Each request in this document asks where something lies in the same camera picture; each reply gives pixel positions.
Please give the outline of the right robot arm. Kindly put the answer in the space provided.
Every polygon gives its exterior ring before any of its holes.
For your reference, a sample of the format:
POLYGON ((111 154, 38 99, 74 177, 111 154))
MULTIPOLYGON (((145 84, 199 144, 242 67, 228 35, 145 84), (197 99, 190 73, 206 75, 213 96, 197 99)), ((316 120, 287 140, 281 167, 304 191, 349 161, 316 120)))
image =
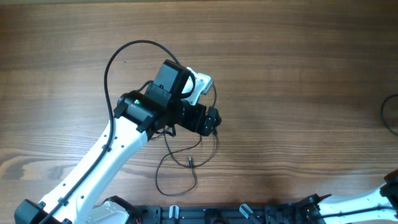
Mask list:
POLYGON ((351 195, 316 196, 298 207, 306 223, 342 224, 372 220, 397 221, 397 171, 384 176, 385 183, 376 189, 351 195))

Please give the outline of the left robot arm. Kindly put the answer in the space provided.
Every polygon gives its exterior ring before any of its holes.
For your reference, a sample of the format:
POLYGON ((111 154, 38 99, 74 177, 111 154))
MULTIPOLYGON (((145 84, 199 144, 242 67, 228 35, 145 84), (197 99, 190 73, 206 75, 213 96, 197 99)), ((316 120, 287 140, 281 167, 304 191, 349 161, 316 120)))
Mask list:
POLYGON ((16 223, 139 223, 136 209, 119 197, 95 205, 127 160, 154 134, 175 125, 210 135, 221 118, 214 106, 198 103, 213 87, 210 76, 166 60, 154 80, 123 94, 95 145, 71 173, 39 203, 24 200, 16 223))

